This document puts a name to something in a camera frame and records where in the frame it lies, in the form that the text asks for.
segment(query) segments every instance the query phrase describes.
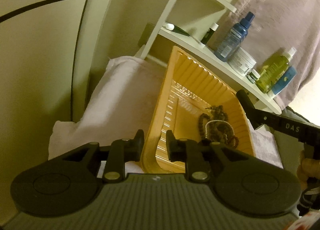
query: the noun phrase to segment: black clamp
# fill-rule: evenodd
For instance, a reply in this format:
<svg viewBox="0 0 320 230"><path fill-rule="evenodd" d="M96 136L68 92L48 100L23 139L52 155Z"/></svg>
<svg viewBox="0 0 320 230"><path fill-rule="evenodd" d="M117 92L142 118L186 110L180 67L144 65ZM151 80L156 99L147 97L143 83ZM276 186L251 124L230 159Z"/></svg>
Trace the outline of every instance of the black clamp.
<svg viewBox="0 0 320 230"><path fill-rule="evenodd" d="M204 183L210 180L210 165L204 160L202 152L210 152L209 146L200 146L196 141L176 139L171 130L166 133L166 146L169 160L182 161L186 165L186 178Z"/></svg>
<svg viewBox="0 0 320 230"><path fill-rule="evenodd" d="M139 161L143 145L143 130L134 139L116 140L111 146L84 144L20 173L11 184L11 196L19 210L31 215L75 212L94 200L103 182L123 181L125 162ZM106 161L102 180L97 178L101 161Z"/></svg>
<svg viewBox="0 0 320 230"><path fill-rule="evenodd" d="M236 96L254 129L266 124L276 131L295 137L299 142L304 143L306 158L320 160L319 126L255 109L244 90L239 90ZM320 188L320 180L316 178L309 178L307 183L308 190ZM308 194L309 192L310 191L307 191L307 193L301 196L300 204L297 206L300 211L299 216L305 215L310 209L320 209L319 191L311 191L311 194Z"/></svg>

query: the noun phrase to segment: white cap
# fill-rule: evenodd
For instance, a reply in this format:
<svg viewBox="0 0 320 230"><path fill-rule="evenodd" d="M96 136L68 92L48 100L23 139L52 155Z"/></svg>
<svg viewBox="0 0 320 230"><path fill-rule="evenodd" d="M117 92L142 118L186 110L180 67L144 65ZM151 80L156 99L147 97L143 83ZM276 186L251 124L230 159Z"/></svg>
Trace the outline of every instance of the white cap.
<svg viewBox="0 0 320 230"><path fill-rule="evenodd" d="M174 29L174 25L172 23L166 23L164 27L169 31L172 31Z"/></svg>
<svg viewBox="0 0 320 230"><path fill-rule="evenodd" d="M284 56L288 59L288 61L291 61L296 52L297 52L296 48L292 47L288 52L284 54Z"/></svg>
<svg viewBox="0 0 320 230"><path fill-rule="evenodd" d="M216 24L216 23L214 23L212 26L211 26L211 30L213 30L213 31L216 31L217 29L218 29L218 27L219 27L219 25L218 24Z"/></svg>

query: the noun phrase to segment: ribbed rubber surface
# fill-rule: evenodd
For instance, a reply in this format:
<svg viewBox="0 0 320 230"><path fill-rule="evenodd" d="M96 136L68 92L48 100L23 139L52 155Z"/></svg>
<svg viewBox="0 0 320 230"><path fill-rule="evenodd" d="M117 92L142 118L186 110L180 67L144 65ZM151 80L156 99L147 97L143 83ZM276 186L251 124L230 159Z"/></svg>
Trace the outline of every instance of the ribbed rubber surface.
<svg viewBox="0 0 320 230"><path fill-rule="evenodd" d="M248 218L225 208L206 185L183 174L130 174L107 184L90 205L59 218L19 213L5 230L282 230L297 218Z"/></svg>

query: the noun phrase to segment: green bottle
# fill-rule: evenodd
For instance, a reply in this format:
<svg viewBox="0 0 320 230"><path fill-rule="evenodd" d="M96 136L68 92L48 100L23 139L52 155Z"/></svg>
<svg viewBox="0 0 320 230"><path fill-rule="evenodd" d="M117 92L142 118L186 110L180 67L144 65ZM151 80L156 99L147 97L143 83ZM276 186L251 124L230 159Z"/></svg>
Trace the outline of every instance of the green bottle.
<svg viewBox="0 0 320 230"><path fill-rule="evenodd" d="M268 93L281 76L287 71L289 62L296 53L296 49L292 47L288 52L280 55L276 61L268 65L268 67L261 71L260 78L256 81L258 88L263 93Z"/></svg>

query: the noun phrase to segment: small jar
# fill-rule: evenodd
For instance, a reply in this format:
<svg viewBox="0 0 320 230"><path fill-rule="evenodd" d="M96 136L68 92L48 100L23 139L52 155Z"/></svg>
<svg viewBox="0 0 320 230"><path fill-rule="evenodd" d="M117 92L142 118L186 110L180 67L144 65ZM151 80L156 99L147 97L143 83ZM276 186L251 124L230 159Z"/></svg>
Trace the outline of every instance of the small jar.
<svg viewBox="0 0 320 230"><path fill-rule="evenodd" d="M260 78L260 74L255 69L252 69L247 75L247 78L252 84L254 84Z"/></svg>
<svg viewBox="0 0 320 230"><path fill-rule="evenodd" d="M231 56L228 61L229 65L236 71L240 76L245 77L253 66L256 64L256 61L241 47Z"/></svg>

